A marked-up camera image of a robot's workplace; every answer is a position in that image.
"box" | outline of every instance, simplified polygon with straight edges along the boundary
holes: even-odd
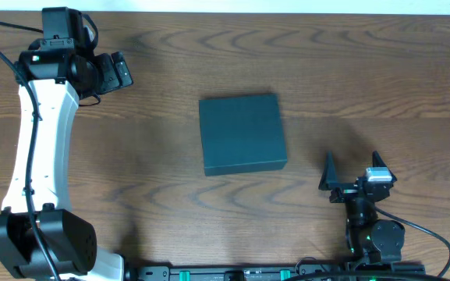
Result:
[[[282,169],[285,139],[275,94],[199,101],[206,176]]]

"table surface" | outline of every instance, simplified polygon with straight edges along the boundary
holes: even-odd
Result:
[[[399,181],[377,205],[450,240],[450,16],[91,16],[96,53],[123,51],[135,81],[81,108],[73,126],[69,192],[101,246],[140,265],[347,256],[344,206],[317,189],[327,150],[341,180],[379,150]],[[41,27],[39,12],[0,20]],[[39,36],[0,27],[0,50],[16,60]],[[198,101],[268,92],[288,164],[205,177]],[[18,132],[17,86],[0,61],[0,205]],[[448,251],[406,227],[402,256],[437,274]]]

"white background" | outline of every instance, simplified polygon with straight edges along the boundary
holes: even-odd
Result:
[[[0,10],[278,12],[450,15],[450,0],[0,0]]]

